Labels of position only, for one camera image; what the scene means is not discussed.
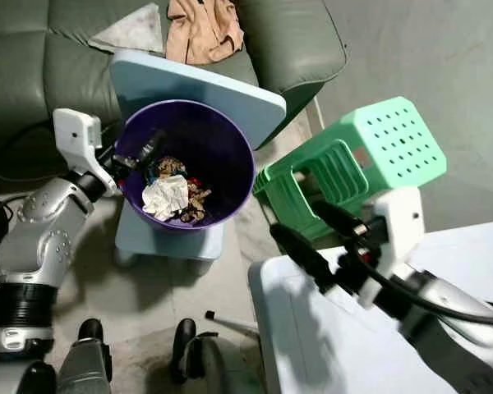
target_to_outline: green plastic stool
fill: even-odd
[[[445,173],[446,158],[415,106],[403,97],[359,108],[257,176],[253,193],[309,240],[332,232],[308,201],[359,214],[384,189],[421,186]],[[298,182],[308,182],[303,193]]]

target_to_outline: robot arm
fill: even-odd
[[[403,337],[457,392],[493,394],[493,325],[470,323],[420,306],[426,302],[458,311],[457,315],[493,318],[491,305],[406,263],[423,235],[419,191],[402,188],[373,197],[362,210],[365,222],[327,203],[312,208],[341,235],[348,251],[334,273],[294,230],[275,224],[270,232],[315,279],[320,292],[341,286],[365,308],[378,306],[399,321]]]
[[[101,166],[94,156],[100,147],[97,117],[58,109],[53,121],[70,172],[24,199],[15,227],[0,244],[0,392],[32,385],[33,392],[45,392],[54,384],[42,384],[54,381],[54,371],[41,360],[53,345],[52,307],[76,235],[94,202],[112,195],[131,171],[146,167],[164,137],[158,132],[136,157],[113,156]]]

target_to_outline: floor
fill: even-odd
[[[256,152],[262,168],[311,136],[301,113],[272,143]],[[175,387],[167,366],[177,323],[195,319],[200,332],[210,330],[232,341],[250,368],[260,372],[257,341],[205,321],[212,309],[218,315],[254,322],[247,286],[247,269],[279,254],[269,226],[254,198],[226,223],[222,256],[200,274],[194,263],[142,257],[129,268],[113,262],[114,239],[122,197],[101,199],[76,243],[71,271],[54,308],[55,346],[47,361],[57,369],[78,327],[89,317],[100,318],[112,347],[113,393],[204,393],[203,382]]]
[[[422,188],[431,231],[493,221],[493,0],[325,0],[348,64],[319,94],[325,124],[411,99],[448,158]]]

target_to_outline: beige cloth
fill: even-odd
[[[186,64],[218,62],[240,50],[243,31],[229,0],[170,0],[166,58]]]

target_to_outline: sofa armrest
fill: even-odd
[[[321,0],[235,3],[260,87],[278,94],[303,84],[321,87],[345,65],[343,45]]]

